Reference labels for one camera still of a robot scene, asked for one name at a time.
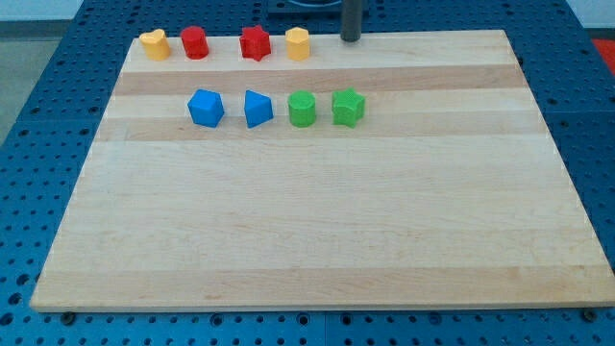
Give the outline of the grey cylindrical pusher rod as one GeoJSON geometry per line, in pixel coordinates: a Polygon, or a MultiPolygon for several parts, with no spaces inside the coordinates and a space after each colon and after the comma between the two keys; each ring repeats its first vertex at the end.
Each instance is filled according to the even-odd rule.
{"type": "Polygon", "coordinates": [[[362,1],[342,0],[340,38],[346,42],[360,39],[362,25],[362,1]]]}

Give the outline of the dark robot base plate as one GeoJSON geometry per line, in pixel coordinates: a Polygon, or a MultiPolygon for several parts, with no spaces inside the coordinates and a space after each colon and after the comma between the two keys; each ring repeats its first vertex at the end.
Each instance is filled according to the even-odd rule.
{"type": "Polygon", "coordinates": [[[268,18],[284,18],[291,15],[340,16],[342,3],[342,0],[267,0],[263,5],[268,18]]]}

